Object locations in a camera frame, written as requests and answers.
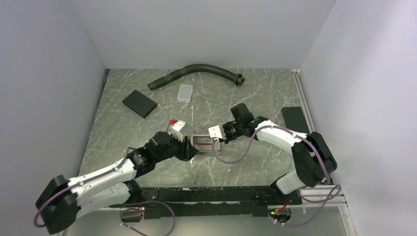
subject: gray marble table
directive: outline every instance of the gray marble table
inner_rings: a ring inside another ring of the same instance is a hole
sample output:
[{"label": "gray marble table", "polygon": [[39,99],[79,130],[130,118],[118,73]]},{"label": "gray marble table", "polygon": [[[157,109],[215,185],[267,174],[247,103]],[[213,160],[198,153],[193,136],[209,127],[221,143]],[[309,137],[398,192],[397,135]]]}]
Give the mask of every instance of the gray marble table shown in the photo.
[{"label": "gray marble table", "polygon": [[[256,116],[284,125],[281,108],[300,106],[301,100],[291,70],[231,69],[244,75],[236,87],[230,81],[208,73],[194,73],[160,89],[150,91],[147,84],[173,70],[112,69],[104,87],[79,175],[91,173],[123,157],[126,147],[141,147],[165,128],[168,119],[181,119],[185,134],[208,134],[208,128],[232,120],[229,108],[245,103]],[[179,86],[193,86],[190,103],[177,101]],[[154,100],[158,107],[143,119],[122,104],[133,90]],[[226,160],[240,157],[249,139],[241,137],[222,145]],[[212,153],[195,156],[192,163],[171,158],[156,165],[154,171],[137,178],[141,187],[269,185],[292,169],[291,155],[269,143],[254,142],[247,156],[237,164],[216,160]]]}]

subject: floor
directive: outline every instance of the floor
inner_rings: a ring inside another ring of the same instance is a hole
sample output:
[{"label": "floor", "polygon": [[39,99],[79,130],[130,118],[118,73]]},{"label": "floor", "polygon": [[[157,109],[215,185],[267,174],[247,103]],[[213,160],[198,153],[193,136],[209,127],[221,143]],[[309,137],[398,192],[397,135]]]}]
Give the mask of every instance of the floor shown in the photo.
[{"label": "floor", "polygon": [[[194,73],[151,91],[147,84],[173,70],[112,69],[95,116],[79,175],[106,167],[122,158],[126,147],[141,147],[168,119],[188,124],[188,134],[208,134],[208,128],[231,121],[229,108],[245,103],[255,117],[264,116],[284,125],[281,108],[301,106],[290,70],[231,69],[246,78],[241,87],[208,73]],[[179,86],[193,86],[190,103],[177,101]],[[143,119],[122,104],[138,90],[158,106]],[[219,155],[226,160],[240,157],[249,139],[241,137],[222,145]],[[239,163],[228,165],[212,153],[195,156],[192,163],[171,158],[157,164],[154,171],[137,178],[141,187],[191,187],[269,185],[293,168],[292,156],[268,143],[254,142]]]}]

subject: white wall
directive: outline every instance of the white wall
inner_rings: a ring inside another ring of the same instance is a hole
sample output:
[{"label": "white wall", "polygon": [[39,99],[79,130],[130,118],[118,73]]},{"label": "white wall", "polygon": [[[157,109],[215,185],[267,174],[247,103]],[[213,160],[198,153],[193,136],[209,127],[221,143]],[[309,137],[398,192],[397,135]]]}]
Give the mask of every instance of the white wall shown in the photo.
[{"label": "white wall", "polygon": [[104,74],[67,0],[1,1],[0,235],[47,235],[35,201],[78,173]]},{"label": "white wall", "polygon": [[300,68],[336,0],[71,0],[108,68]]},{"label": "white wall", "polygon": [[339,0],[301,68],[359,235],[417,235],[416,12]]}]

